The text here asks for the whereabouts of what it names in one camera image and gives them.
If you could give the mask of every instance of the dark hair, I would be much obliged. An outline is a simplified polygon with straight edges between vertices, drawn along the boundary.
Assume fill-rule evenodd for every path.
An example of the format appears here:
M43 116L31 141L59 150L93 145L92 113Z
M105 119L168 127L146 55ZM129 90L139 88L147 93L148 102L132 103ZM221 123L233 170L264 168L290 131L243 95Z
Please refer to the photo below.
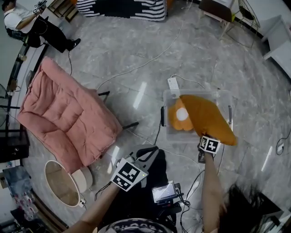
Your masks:
M220 213L218 233L259 233L265 222L262 213L263 199L254 186L248 190L240 189L236 184L228 191L226 210Z
M10 2L15 2L15 0L4 0L2 4L2 10L5 11L5 7L9 5Z

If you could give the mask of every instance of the white shirt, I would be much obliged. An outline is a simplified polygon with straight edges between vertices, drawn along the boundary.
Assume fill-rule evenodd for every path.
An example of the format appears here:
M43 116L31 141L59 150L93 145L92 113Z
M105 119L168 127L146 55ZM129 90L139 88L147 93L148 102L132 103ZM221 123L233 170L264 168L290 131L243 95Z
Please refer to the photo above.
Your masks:
M22 9L20 7L15 7L7 12L4 13L4 24L6 27L8 27L11 30L18 31L16 27L18 24L32 16L34 13L32 11L28 11L25 9ZM21 29L23 33L28 33L33 24L35 23L36 18L34 18L28 25L26 25L24 28Z

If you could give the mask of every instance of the black and white striped fabric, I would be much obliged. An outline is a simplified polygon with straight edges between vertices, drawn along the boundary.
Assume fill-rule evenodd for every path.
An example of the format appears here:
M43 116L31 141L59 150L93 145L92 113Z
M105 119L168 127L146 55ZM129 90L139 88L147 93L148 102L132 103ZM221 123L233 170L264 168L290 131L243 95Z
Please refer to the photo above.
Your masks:
M103 15L148 21L163 21L166 17L166 0L78 0L76 6L87 17Z

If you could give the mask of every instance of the clear plastic container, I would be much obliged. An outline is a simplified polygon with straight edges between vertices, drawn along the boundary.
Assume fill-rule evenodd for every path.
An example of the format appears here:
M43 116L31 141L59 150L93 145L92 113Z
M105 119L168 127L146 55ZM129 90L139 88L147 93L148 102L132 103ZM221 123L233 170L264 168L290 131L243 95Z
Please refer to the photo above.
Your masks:
M173 143L198 143L200 137L195 130L176 130L169 122L168 109L175 105L180 95L195 95L214 102L220 110L224 119L232 128L233 103L229 91L195 91L195 90L165 90L164 91L164 125L166 127L166 138Z

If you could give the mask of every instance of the black pants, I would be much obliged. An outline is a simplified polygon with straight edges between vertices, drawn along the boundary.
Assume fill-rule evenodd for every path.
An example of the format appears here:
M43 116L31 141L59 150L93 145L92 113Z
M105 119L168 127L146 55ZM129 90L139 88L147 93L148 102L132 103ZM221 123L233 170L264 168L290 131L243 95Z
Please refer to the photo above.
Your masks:
M61 29L53 25L42 17L38 16L29 35L35 38L35 35L42 36L51 46L63 53L65 49L70 48L72 41L68 40Z
M157 222L156 218L163 208L154 203L151 189L168 184L166 167L165 152L159 150L159 154L148 171L146 187L141 188L139 183L128 192L120 190L98 228L101 229L116 221L129 218L145 218ZM159 221L159 223L177 232L175 225L165 221Z

